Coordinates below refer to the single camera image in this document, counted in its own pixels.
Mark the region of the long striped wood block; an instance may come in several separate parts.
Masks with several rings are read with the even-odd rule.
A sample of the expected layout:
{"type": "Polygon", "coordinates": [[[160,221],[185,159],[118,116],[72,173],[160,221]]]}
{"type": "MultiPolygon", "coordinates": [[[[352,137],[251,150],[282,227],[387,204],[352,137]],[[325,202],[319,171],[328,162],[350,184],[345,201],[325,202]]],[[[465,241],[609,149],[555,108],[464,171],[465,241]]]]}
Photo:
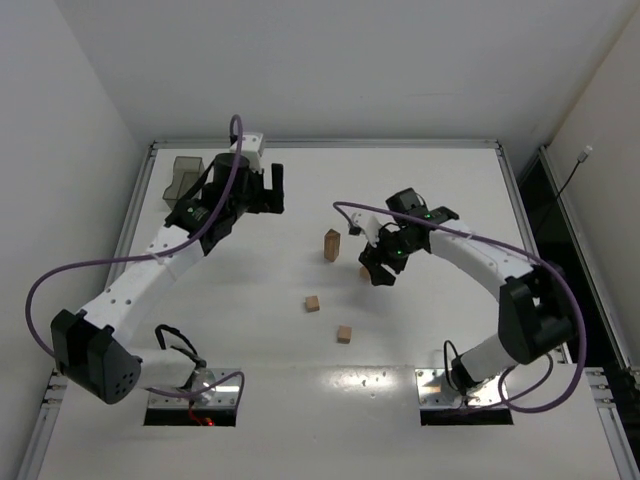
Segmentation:
{"type": "Polygon", "coordinates": [[[325,249],[338,248],[340,245],[340,240],[341,240],[341,234],[334,229],[329,229],[324,235],[324,248],[325,249]]]}

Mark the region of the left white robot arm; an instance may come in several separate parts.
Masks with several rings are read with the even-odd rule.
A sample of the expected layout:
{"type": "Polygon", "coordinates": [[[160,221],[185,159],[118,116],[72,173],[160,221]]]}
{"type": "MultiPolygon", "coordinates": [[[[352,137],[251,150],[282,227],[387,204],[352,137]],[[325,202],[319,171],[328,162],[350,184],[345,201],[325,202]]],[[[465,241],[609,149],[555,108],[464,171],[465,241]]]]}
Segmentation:
{"type": "Polygon", "coordinates": [[[272,185],[243,155],[214,157],[176,202],[141,260],[78,312],[51,322],[57,369],[108,405],[135,389],[159,389],[173,398],[203,393],[197,379],[207,363],[192,345],[132,349],[141,321],[174,283],[232,232],[245,213],[284,211],[284,167],[271,166],[272,185]]]}

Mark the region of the grey translucent plastic bin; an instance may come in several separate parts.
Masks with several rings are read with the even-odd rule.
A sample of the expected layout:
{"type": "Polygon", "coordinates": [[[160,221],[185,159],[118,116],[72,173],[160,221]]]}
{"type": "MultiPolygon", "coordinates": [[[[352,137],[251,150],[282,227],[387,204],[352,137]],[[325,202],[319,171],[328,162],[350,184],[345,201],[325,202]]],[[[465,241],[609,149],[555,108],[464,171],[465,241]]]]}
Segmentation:
{"type": "Polygon", "coordinates": [[[162,196],[170,210],[173,210],[178,200],[195,185],[204,170],[205,167],[201,157],[175,157],[171,181],[162,196]]]}

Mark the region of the long plain wood block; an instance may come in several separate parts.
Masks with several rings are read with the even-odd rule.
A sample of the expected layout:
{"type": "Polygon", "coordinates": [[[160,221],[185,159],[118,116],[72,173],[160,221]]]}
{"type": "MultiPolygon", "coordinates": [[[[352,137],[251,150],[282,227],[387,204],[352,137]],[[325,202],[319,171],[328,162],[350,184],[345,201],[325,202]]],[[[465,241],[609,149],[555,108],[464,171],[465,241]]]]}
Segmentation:
{"type": "Polygon", "coordinates": [[[340,254],[340,240],[329,238],[324,242],[324,258],[329,262],[335,262],[340,254]]]}

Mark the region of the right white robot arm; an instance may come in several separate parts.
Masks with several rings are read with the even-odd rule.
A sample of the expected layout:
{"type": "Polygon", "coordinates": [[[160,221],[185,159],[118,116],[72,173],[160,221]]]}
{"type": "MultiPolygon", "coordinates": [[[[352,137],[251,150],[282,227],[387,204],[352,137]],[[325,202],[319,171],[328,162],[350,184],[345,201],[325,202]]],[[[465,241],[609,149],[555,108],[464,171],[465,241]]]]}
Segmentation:
{"type": "Polygon", "coordinates": [[[367,239],[359,261],[372,285],[393,285],[410,255],[424,251],[466,273],[498,303],[496,333],[451,362],[455,391],[467,394],[489,377],[528,365],[575,336],[571,306],[547,269],[474,239],[456,212],[428,208],[411,188],[389,197],[386,205],[395,214],[387,224],[375,216],[351,217],[351,234],[367,239]]]}

